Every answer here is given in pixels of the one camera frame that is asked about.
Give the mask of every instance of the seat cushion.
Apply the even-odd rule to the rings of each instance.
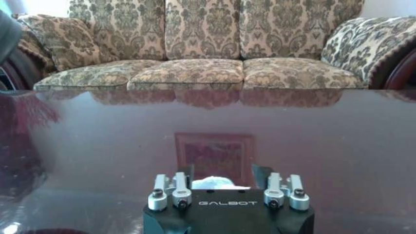
[[[120,59],[165,59],[164,0],[71,0],[101,47]]]
[[[241,0],[240,41],[245,59],[320,59],[336,27],[355,18],[364,0]]]
[[[365,88],[363,80],[327,63],[307,58],[257,58],[244,61],[244,89]]]
[[[159,65],[153,60],[124,60],[80,67],[53,74],[35,84],[35,90],[125,90],[129,79],[147,68]]]
[[[241,61],[185,59],[167,61],[136,75],[128,83],[128,90],[239,90],[241,85]]]
[[[165,0],[169,59],[237,59],[240,0]]]

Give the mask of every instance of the throw pillow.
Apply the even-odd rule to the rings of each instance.
[[[109,52],[95,44],[80,19],[36,15],[21,16],[19,21],[33,31],[59,71],[115,60]]]

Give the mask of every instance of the patterned sofa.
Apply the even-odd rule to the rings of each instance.
[[[35,90],[380,89],[416,49],[416,17],[364,0],[71,0],[20,16]]]

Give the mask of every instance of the sofa cushion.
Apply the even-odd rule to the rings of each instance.
[[[71,0],[97,44],[124,59],[165,59],[164,0]]]
[[[169,59],[237,59],[239,0],[165,0]]]
[[[247,59],[320,59],[335,28],[356,17],[364,0],[241,0],[240,41]]]
[[[128,83],[128,90],[239,90],[241,82],[241,61],[185,59],[167,61],[136,75]]]
[[[256,58],[244,61],[244,89],[365,88],[361,79],[308,58]]]
[[[147,68],[159,65],[153,60],[124,60],[80,67],[53,74],[35,84],[40,90],[125,90],[129,79]]]
[[[21,16],[19,21],[31,28],[51,53],[57,71],[113,60],[95,44],[81,20],[36,15]]]

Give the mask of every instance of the table surface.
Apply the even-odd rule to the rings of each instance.
[[[192,164],[195,179],[255,189],[256,164],[301,176],[315,233],[416,233],[415,100],[339,90],[0,95],[0,229],[141,233],[156,174]]]

